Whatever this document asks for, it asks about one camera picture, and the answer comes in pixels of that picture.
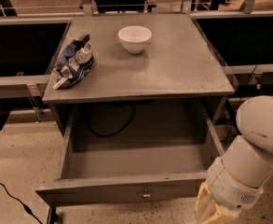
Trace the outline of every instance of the black cable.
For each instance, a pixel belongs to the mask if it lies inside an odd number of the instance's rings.
[[[131,107],[132,114],[131,114],[129,120],[128,120],[128,121],[127,121],[119,130],[118,130],[118,131],[116,131],[116,132],[114,132],[114,133],[109,133],[109,134],[97,133],[97,132],[95,132],[95,131],[91,128],[91,125],[90,125],[90,123],[91,123],[91,117],[87,117],[87,118],[86,118],[86,123],[87,123],[87,125],[88,125],[89,130],[90,130],[93,134],[95,134],[96,136],[101,137],[101,138],[111,137],[111,136],[114,136],[114,135],[116,135],[116,134],[122,132],[122,131],[123,131],[123,130],[132,122],[132,120],[133,120],[133,118],[134,118],[134,116],[135,116],[135,107],[134,107],[134,105],[133,105],[132,103],[128,102],[128,103],[125,103],[125,104],[122,104],[122,105],[129,105],[129,106]]]
[[[252,75],[254,74],[254,71],[255,71],[256,68],[257,68],[257,65],[258,65],[258,64],[255,65],[254,69],[253,69],[253,70],[251,71],[251,73],[249,74],[248,79],[247,79],[247,81],[246,81],[246,83],[245,83],[245,86],[248,85],[249,80],[251,79]],[[240,105],[240,103],[241,103],[241,99],[242,99],[242,97],[239,97],[239,101],[238,101],[237,105],[236,105],[235,108],[234,108],[234,110],[235,110],[234,112],[237,112],[237,111],[238,111],[239,105]],[[226,141],[228,138],[231,138],[231,137],[235,136],[235,134],[231,134],[231,131],[232,131],[232,128],[233,128],[233,127],[235,127],[235,126],[234,126],[234,124],[233,124],[233,122],[232,122],[232,120],[231,120],[231,126],[230,126],[230,128],[229,128],[229,131],[228,131],[226,137],[225,137],[222,141]]]
[[[20,202],[20,203],[23,205],[24,210],[25,210],[29,215],[33,216],[39,223],[42,224],[42,222],[33,214],[33,211],[31,210],[31,208],[30,208],[28,205],[24,204],[24,203],[22,202],[22,200],[20,200],[19,198],[15,198],[15,197],[12,196],[11,194],[9,194],[9,192],[8,192],[8,190],[7,190],[7,188],[6,188],[6,186],[5,186],[4,184],[2,184],[1,182],[0,182],[0,185],[5,189],[7,195],[8,195],[10,198],[15,199],[15,200],[17,200],[18,202]]]
[[[250,75],[249,75],[249,77],[248,77],[248,79],[247,79],[247,81],[246,81],[246,83],[245,83],[245,86],[248,85],[249,80],[251,79],[252,75],[254,74],[254,71],[255,71],[256,68],[257,68],[257,65],[256,65],[256,66],[254,67],[254,69],[251,71],[251,73],[250,73]],[[235,112],[237,112],[237,110],[238,110],[238,108],[239,108],[239,104],[240,104],[240,102],[241,102],[241,99],[242,99],[242,97],[239,97],[239,102],[238,102],[238,104],[237,104],[236,107],[235,107]]]

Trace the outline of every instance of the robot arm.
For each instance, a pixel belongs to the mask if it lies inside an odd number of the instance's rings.
[[[226,223],[254,206],[273,175],[273,97],[249,99],[237,112],[241,132],[208,170],[196,205],[198,223]]]

